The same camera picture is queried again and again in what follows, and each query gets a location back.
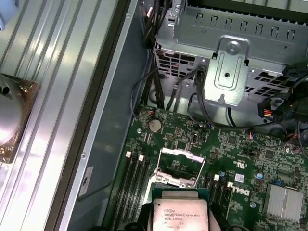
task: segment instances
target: green circuit board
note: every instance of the green circuit board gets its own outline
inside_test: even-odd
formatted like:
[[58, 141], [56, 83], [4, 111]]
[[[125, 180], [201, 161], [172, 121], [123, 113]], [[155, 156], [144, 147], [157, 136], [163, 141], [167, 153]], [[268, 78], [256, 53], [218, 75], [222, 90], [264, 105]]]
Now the green circuit board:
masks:
[[[162, 109], [153, 111], [148, 106], [141, 106], [139, 115], [132, 121], [105, 213], [103, 226], [108, 230], [115, 230], [121, 223], [138, 218], [149, 178], [157, 168], [159, 152], [163, 147], [187, 150], [205, 158], [197, 187], [212, 187], [210, 195], [220, 193], [215, 191], [214, 175], [220, 175], [225, 182], [232, 183], [232, 188], [223, 188], [229, 194], [219, 201], [229, 224], [244, 226], [251, 231], [256, 227], [264, 231], [308, 230], [308, 160], [291, 152], [297, 146], [260, 147], [251, 141], [247, 132], [200, 127], [186, 115]], [[158, 132], [152, 132], [149, 128], [149, 123], [154, 119], [161, 122]], [[256, 134], [254, 139], [266, 146], [281, 144], [280, 139], [268, 135]], [[163, 172], [189, 179], [196, 178], [200, 163], [185, 157], [175, 159], [172, 155], [164, 155], [159, 167]], [[257, 174], [262, 174], [262, 179], [258, 179]], [[264, 213], [268, 184], [291, 187], [304, 194], [300, 222], [274, 218]]]

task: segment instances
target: blue component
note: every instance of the blue component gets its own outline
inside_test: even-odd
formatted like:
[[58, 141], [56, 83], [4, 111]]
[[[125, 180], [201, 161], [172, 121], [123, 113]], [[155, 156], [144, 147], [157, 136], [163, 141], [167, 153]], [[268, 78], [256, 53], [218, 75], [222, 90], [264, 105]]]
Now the blue component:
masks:
[[274, 184], [276, 184], [277, 186], [281, 186], [282, 185], [282, 182], [280, 180], [275, 180], [274, 181]]
[[0, 0], [0, 30], [18, 13], [19, 0]]
[[224, 171], [219, 171], [219, 176], [224, 177], [226, 173]]
[[258, 173], [256, 178], [259, 179], [259, 180], [262, 180], [263, 179], [263, 174], [262, 173]]

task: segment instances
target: metal bracket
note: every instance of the metal bracket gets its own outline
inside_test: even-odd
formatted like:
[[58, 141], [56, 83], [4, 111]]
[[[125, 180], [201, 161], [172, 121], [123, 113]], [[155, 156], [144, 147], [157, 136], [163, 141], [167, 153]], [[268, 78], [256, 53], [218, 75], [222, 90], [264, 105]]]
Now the metal bracket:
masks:
[[205, 98], [237, 106], [244, 97], [249, 68], [245, 62], [248, 42], [224, 37], [216, 57], [211, 59], [206, 79]]
[[174, 27], [179, 21], [181, 12], [186, 8], [186, 0], [172, 0], [172, 9], [168, 17], [168, 26]]
[[160, 158], [161, 158], [161, 155], [163, 153], [174, 155], [174, 156], [184, 155], [187, 159], [190, 159], [190, 160], [195, 161], [195, 162], [199, 162], [201, 164], [200, 171], [199, 171], [198, 176], [197, 176], [197, 178], [196, 178], [196, 180], [194, 181], [194, 184], [193, 184], [193, 187], [195, 187], [197, 185], [197, 182], [200, 178], [202, 169], [204, 167], [205, 159], [201, 156], [196, 156], [196, 155], [194, 155], [191, 152], [186, 151], [186, 150], [162, 148], [159, 152], [158, 161], [157, 161], [157, 168], [159, 167]]

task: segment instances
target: chipset heatsink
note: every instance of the chipset heatsink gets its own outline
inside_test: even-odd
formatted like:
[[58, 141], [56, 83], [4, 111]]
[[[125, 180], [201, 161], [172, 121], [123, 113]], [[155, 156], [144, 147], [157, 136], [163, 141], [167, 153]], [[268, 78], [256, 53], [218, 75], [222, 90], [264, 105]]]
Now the chipset heatsink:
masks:
[[277, 218], [299, 222], [303, 196], [302, 192], [269, 184], [263, 212]]

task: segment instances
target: motherboard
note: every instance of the motherboard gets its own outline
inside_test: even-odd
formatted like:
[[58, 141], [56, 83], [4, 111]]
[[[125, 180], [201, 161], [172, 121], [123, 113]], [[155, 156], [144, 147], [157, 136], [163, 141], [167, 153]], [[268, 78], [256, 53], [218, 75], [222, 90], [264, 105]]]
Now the motherboard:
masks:
[[207, 188], [210, 208], [230, 225], [308, 230], [308, 160], [297, 146], [280, 144], [273, 136], [252, 138], [247, 131], [214, 129], [186, 115], [140, 106], [103, 226], [113, 231], [136, 221], [153, 188]]

